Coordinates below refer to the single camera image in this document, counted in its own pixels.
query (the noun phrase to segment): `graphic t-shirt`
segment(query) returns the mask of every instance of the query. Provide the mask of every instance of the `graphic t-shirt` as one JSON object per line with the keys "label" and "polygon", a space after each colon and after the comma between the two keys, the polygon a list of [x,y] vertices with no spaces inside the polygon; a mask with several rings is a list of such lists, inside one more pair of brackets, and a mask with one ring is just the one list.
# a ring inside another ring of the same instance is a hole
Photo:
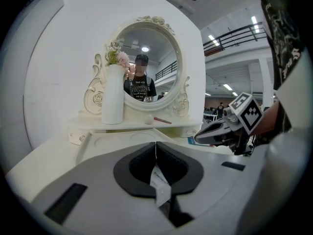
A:
{"label": "graphic t-shirt", "polygon": [[[305,47],[293,20],[297,18],[299,3],[296,0],[261,0],[261,2],[266,19],[264,29],[268,34],[268,43],[273,56],[274,89],[277,90],[301,58]],[[280,105],[275,126],[276,134],[286,132],[290,128],[288,117]]]}
{"label": "graphic t-shirt", "polygon": [[156,96],[156,88],[153,79],[151,79],[150,90],[148,90],[147,76],[134,76],[130,86],[129,78],[124,82],[124,91],[132,96],[134,99],[143,101],[148,96]]}

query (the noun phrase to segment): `black slot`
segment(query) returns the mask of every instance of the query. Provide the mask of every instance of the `black slot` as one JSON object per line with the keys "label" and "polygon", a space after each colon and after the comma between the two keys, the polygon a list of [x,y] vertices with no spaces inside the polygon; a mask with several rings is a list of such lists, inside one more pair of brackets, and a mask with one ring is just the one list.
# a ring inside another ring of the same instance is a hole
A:
{"label": "black slot", "polygon": [[54,222],[62,225],[84,194],[87,186],[72,184],[66,192],[45,212],[45,215]]}
{"label": "black slot", "polygon": [[221,165],[225,166],[225,167],[229,167],[229,168],[235,169],[235,170],[240,170],[240,171],[243,171],[244,168],[245,168],[245,165],[235,164],[235,163],[231,163],[231,162],[224,162]]}

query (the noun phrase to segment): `ornate white mirror frame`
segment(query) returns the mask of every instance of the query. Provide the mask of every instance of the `ornate white mirror frame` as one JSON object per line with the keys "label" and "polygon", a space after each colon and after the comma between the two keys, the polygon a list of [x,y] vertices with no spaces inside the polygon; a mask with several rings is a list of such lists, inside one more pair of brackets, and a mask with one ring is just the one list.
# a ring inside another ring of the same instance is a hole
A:
{"label": "ornate white mirror frame", "polygon": [[[186,78],[186,66],[184,60],[184,54],[179,40],[175,36],[173,29],[169,24],[165,23],[162,17],[150,17],[145,16],[137,18],[135,20],[128,21],[122,24],[114,31],[109,39],[109,42],[119,39],[122,34],[128,33],[134,29],[149,28],[161,33],[172,45],[177,58],[177,76],[173,88],[169,91],[166,97],[156,102],[144,103],[135,100],[124,92],[125,105],[142,112],[155,112],[165,108],[169,108],[180,117],[187,115],[189,104],[188,96],[185,88],[188,87],[186,82],[189,77]],[[93,114],[101,114],[101,102],[103,88],[106,83],[106,72],[104,68],[104,53],[101,56],[97,54],[95,56],[96,65],[93,66],[95,77],[91,81],[89,88],[87,89],[84,97],[85,109]]]}

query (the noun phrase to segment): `railing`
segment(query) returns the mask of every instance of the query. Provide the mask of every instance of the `railing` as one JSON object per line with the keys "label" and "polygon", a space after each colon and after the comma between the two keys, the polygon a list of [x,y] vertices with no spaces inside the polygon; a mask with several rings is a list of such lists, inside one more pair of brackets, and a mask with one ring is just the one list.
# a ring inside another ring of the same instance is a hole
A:
{"label": "railing", "polygon": [[239,46],[242,43],[258,41],[259,39],[266,38],[264,28],[259,26],[259,32],[257,33],[254,28],[255,25],[262,25],[262,22],[235,29],[217,37],[215,40],[211,40],[203,44],[204,55],[207,57],[214,53],[223,51],[228,47]]}
{"label": "railing", "polygon": [[163,70],[159,71],[156,74],[156,81],[165,75],[172,73],[173,71],[177,70],[177,60],[172,62],[169,66],[165,67]]}

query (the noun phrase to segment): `person's arm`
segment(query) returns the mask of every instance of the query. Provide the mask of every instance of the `person's arm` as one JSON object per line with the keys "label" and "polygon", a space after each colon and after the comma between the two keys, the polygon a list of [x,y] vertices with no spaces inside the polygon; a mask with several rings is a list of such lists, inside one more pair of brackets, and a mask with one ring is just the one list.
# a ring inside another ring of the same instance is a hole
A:
{"label": "person's arm", "polygon": [[124,81],[124,91],[129,95],[130,94],[130,83],[129,78]]}
{"label": "person's arm", "polygon": [[251,136],[274,130],[278,109],[279,101],[276,101],[264,112],[264,116],[261,122],[258,124],[257,127],[255,127],[254,131],[251,133]]}
{"label": "person's arm", "polygon": [[154,83],[153,79],[151,79],[150,93],[151,93],[151,96],[156,96],[157,95],[156,87],[155,87],[155,83]]}

